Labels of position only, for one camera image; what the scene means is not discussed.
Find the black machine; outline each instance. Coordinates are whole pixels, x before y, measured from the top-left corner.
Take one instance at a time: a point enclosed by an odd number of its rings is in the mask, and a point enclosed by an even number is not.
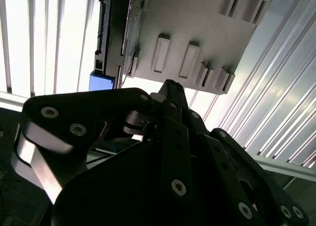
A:
[[[133,134],[142,142],[87,169],[101,142]],[[33,97],[13,155],[15,170],[52,201],[55,226],[309,222],[232,137],[205,128],[172,80],[152,96],[117,89]]]

